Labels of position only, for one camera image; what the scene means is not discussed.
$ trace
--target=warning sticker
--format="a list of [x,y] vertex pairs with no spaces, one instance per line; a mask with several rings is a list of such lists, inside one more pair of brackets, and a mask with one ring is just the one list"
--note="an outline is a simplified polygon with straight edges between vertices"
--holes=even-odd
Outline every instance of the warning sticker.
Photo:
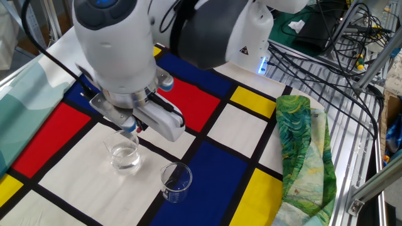
[[249,52],[248,52],[248,50],[247,50],[247,47],[245,46],[243,49],[241,49],[240,50],[240,52],[241,53],[244,53],[244,54],[246,54],[246,55],[248,55],[249,54]]

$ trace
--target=empty glass beaker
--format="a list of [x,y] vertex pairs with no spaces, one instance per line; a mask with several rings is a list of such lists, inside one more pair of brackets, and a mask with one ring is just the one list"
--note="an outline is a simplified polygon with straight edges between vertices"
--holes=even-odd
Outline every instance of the empty glass beaker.
[[193,180],[193,174],[183,163],[170,163],[161,169],[162,195],[171,203],[183,201]]

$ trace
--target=green cloth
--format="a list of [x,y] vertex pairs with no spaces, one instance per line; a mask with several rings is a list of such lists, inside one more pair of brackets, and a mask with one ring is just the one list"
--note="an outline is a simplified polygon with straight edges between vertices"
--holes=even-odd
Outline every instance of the green cloth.
[[327,115],[310,99],[287,95],[276,100],[283,158],[282,204],[273,225],[324,225],[336,195]]
[[296,39],[297,33],[288,26],[292,21],[298,22],[299,20],[303,20],[305,23],[307,23],[308,19],[310,19],[310,16],[312,15],[311,12],[312,10],[307,6],[296,14],[280,13],[274,21],[274,26],[272,27],[271,34],[269,34],[269,38],[277,43],[281,43],[282,45],[290,47],[294,50],[298,50],[311,57],[319,55],[320,52],[313,51],[303,45],[297,45],[294,43],[293,41]]

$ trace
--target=blue square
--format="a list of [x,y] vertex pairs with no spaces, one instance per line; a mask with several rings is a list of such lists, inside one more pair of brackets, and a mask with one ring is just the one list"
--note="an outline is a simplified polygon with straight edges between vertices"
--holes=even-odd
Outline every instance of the blue square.
[[201,86],[220,97],[225,96],[232,85],[230,81],[208,70],[200,70],[171,53],[165,54],[156,64],[166,71],[185,79],[185,82],[188,81],[192,85]]
[[204,141],[188,167],[193,181],[180,203],[165,201],[150,225],[218,225],[247,163]]
[[[89,86],[89,88],[91,88],[92,90],[94,90],[95,92],[100,92],[95,86],[93,86],[88,80],[87,78],[82,75],[80,76],[80,79]],[[69,101],[72,101],[76,104],[78,104],[79,106],[90,110],[94,113],[98,113],[95,109],[93,109],[90,104],[89,101],[87,99],[85,99],[85,97],[81,96],[82,93],[82,87],[78,82],[74,82],[74,84],[71,86],[71,88],[64,94],[64,98],[66,98]]]

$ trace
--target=beaker with water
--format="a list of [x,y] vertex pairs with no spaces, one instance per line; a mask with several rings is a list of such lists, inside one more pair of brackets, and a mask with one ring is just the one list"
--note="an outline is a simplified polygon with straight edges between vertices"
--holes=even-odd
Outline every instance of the beaker with water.
[[190,168],[183,163],[170,163],[161,169],[162,195],[171,203],[183,201],[193,180]]
[[104,141],[111,154],[111,164],[122,175],[135,174],[141,167],[138,154],[138,137],[124,131],[117,131]]

